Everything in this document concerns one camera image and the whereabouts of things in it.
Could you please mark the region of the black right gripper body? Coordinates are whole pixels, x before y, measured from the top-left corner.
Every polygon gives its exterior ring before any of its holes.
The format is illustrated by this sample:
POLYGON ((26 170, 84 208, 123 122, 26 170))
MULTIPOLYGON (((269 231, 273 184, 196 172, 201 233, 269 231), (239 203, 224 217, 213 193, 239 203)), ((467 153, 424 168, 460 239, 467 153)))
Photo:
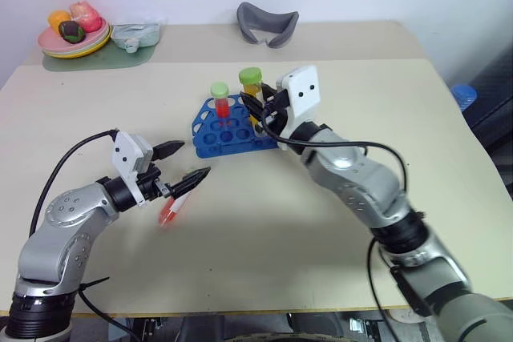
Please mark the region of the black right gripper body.
POLYGON ((287 109, 290 107, 289 94, 286 89, 278 91, 271 98, 264 98, 261 122, 265 122, 268 129, 280 136, 288 121, 287 109))

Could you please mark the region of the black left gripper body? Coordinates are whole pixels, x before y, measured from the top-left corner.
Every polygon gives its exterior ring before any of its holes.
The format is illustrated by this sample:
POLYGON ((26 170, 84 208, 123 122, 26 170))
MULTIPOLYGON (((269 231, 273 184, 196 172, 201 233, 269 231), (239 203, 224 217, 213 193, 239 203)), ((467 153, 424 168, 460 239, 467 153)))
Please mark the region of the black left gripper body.
POLYGON ((137 186, 145 200, 171 196, 170 186, 161 182, 160 176, 161 170, 155 164, 150 164, 146 172, 137 175, 137 186))

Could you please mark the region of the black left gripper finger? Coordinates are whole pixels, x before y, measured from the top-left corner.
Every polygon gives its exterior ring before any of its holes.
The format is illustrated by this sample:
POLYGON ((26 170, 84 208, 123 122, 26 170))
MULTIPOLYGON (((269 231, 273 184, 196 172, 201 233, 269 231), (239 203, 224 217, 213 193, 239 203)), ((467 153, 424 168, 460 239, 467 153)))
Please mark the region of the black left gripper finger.
POLYGON ((178 183, 170 185, 165 183, 166 190, 163 193, 164 198, 178 199, 194 190, 208 175, 210 167, 203 167, 187 173, 178 183))
POLYGON ((184 144, 185 142, 181 140, 170 140, 160 143, 153 147, 153 159, 164 160, 175 154, 184 144))

